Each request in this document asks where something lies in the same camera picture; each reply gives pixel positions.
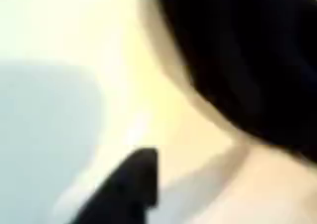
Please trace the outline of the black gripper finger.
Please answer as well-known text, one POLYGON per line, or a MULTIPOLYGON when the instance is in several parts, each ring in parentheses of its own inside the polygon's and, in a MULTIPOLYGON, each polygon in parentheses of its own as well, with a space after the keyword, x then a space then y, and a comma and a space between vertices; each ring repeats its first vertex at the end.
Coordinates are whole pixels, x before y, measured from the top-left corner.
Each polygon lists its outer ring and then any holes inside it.
POLYGON ((103 181, 69 224, 147 224, 158 204, 159 154, 137 149, 103 181))

